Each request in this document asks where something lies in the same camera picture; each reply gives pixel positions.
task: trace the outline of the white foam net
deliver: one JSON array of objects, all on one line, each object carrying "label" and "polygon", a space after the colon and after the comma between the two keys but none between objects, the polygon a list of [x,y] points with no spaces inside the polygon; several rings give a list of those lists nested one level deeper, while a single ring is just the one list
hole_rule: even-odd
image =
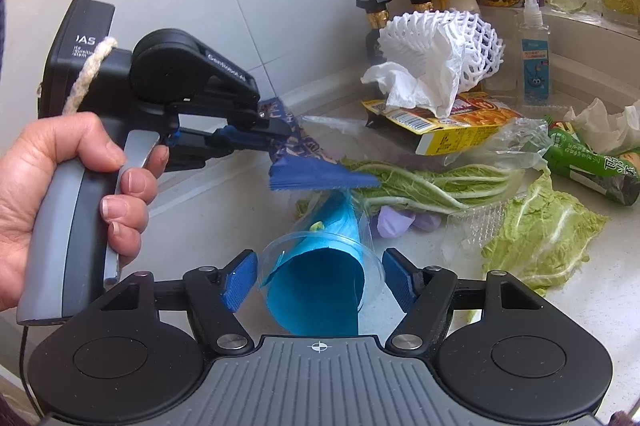
[{"label": "white foam net", "polygon": [[464,37],[462,70],[458,92],[466,92],[484,78],[498,71],[504,54],[502,39],[491,24],[478,14],[469,12],[405,13],[390,20],[380,29],[380,48],[384,56],[399,63],[416,78],[424,77],[430,56],[442,52],[433,35],[447,26],[451,43]]}]

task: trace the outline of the finger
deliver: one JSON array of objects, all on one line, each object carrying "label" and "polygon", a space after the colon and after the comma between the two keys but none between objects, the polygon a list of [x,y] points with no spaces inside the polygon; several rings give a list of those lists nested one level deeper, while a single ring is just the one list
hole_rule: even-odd
[{"label": "finger", "polygon": [[156,179],[164,173],[166,164],[169,161],[169,147],[158,145],[151,151],[145,168],[148,169]]},{"label": "finger", "polygon": [[7,153],[26,159],[46,173],[56,164],[78,155],[94,171],[114,171],[126,156],[104,130],[98,116],[90,112],[46,117],[27,125]]},{"label": "finger", "polygon": [[142,246],[140,233],[118,222],[109,224],[107,240],[113,250],[120,255],[122,265],[127,265],[135,259]]},{"label": "finger", "polygon": [[158,181],[145,168],[129,168],[120,180],[122,193],[133,195],[149,204],[158,195]]},{"label": "finger", "polygon": [[149,223],[149,213],[142,199],[131,195],[107,195],[102,198],[100,213],[107,223],[118,222],[142,233]]}]

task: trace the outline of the crosshair mark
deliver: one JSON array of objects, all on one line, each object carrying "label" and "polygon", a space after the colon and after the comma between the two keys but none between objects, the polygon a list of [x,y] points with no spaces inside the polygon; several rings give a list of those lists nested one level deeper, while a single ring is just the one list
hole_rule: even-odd
[{"label": "crosshair mark", "polygon": [[327,345],[326,343],[322,343],[321,341],[319,341],[314,343],[313,345],[309,345],[308,348],[311,348],[316,352],[324,352],[326,349],[331,348],[331,345]]}]

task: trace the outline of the metal screw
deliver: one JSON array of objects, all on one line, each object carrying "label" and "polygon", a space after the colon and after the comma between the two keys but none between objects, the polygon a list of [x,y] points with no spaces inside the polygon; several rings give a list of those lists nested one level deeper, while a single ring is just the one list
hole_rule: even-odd
[{"label": "metal screw", "polygon": [[218,338],[216,343],[220,348],[224,348],[225,350],[239,350],[247,346],[249,341],[240,334],[224,334]]},{"label": "metal screw", "polygon": [[391,340],[391,344],[401,350],[415,350],[422,346],[422,339],[415,334],[398,334]]}]

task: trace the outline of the green vegetable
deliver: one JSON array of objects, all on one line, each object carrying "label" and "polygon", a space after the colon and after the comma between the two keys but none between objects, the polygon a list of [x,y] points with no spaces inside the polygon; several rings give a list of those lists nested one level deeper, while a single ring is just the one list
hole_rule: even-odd
[{"label": "green vegetable", "polygon": [[417,212],[450,214],[513,195],[520,186],[522,170],[501,170],[473,164],[445,173],[409,171],[382,161],[350,161],[352,171],[375,175],[380,186],[354,190],[372,213],[382,206]]},{"label": "green vegetable", "polygon": [[482,249],[485,271],[509,271],[544,295],[562,285],[581,262],[586,248],[608,217],[585,208],[568,193],[554,191],[549,170],[529,186],[527,196],[507,203],[498,234]]}]

